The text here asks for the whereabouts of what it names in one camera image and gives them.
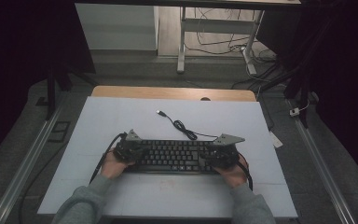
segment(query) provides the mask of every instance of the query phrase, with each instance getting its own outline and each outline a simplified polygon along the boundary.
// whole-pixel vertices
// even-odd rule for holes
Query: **gray sleeve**
[[[88,187],[79,187],[62,204],[52,223],[97,223],[105,205],[104,195],[112,180],[97,175]]]
[[[232,220],[235,224],[275,223],[262,195],[255,195],[246,184],[231,190],[234,200]]]

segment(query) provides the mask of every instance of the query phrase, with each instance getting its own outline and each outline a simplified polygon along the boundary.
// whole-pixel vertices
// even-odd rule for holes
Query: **white table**
[[[88,98],[38,213],[55,214],[75,188],[88,185],[98,160],[119,133],[133,129],[143,139],[186,140],[156,110],[195,132],[244,137],[237,149],[250,163],[254,192],[264,196],[275,217],[297,217],[259,103],[112,97]],[[108,191],[103,214],[230,218],[231,212],[229,189],[218,175],[123,174]]]

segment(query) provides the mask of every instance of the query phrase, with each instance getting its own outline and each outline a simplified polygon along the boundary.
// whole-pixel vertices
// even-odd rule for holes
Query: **person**
[[[249,167],[241,156],[240,162]],[[121,175],[125,168],[132,163],[126,164],[118,161],[113,150],[106,153],[101,173],[87,186],[79,187],[74,194],[66,200],[52,223],[97,223],[102,216],[105,204],[105,193],[115,178]],[[223,170],[214,168],[231,187],[231,195],[234,201],[233,223],[275,223],[275,219],[262,195],[255,195],[247,186],[247,178],[243,170],[236,165],[232,169]]]

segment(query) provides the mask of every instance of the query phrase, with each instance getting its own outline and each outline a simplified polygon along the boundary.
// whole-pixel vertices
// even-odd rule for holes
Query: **white table leg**
[[[182,7],[182,19],[180,21],[180,44],[178,54],[177,73],[185,72],[185,28],[186,28],[186,8]]]
[[[252,58],[250,55],[252,45],[255,41],[255,35],[257,34],[258,27],[260,26],[261,18],[263,17],[264,11],[257,11],[257,16],[255,17],[255,24],[252,28],[252,32],[249,35],[248,43],[246,44],[246,49],[242,52],[243,58],[246,61],[246,66],[250,75],[256,75],[255,66],[252,63]]]

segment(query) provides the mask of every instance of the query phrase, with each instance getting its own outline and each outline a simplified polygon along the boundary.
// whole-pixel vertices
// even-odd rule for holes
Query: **metal frame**
[[[264,11],[257,11],[254,21],[187,19],[186,7],[182,7],[177,73],[183,74],[185,72],[185,32],[197,32],[200,27],[200,21],[202,21],[202,27],[205,33],[249,35],[246,48],[242,51],[242,55],[245,59],[249,74],[255,75],[255,66],[252,63],[250,52],[263,14]]]
[[[289,108],[292,108],[289,100],[286,100],[286,103]],[[310,157],[312,158],[315,168],[318,171],[322,182],[324,183],[324,188],[327,190],[327,193],[332,199],[332,203],[337,210],[337,214],[341,219],[341,222],[345,224],[355,224],[356,221],[351,214],[351,209],[349,208],[341,190],[338,188],[333,176],[331,175],[330,170],[328,169],[324,158],[319,151],[319,148],[316,146],[315,141],[310,134],[310,130],[304,128],[299,118],[295,118],[295,120],[298,132],[300,133],[307,147],[307,150],[310,152]]]
[[[42,148],[48,140],[48,135],[50,134],[55,121],[61,114],[62,106],[66,103],[66,100],[68,98],[67,96],[67,92],[62,92],[60,94],[57,110],[52,114],[50,120],[46,120],[43,124],[28,153],[25,155],[25,158],[22,161],[20,168],[17,170],[16,174],[14,174],[13,179],[11,180],[10,184],[7,187],[7,190],[2,196],[0,201],[0,223],[6,222],[7,217],[10,214],[14,203],[17,201],[29,174],[34,168],[34,164],[36,163],[36,160],[39,157]]]

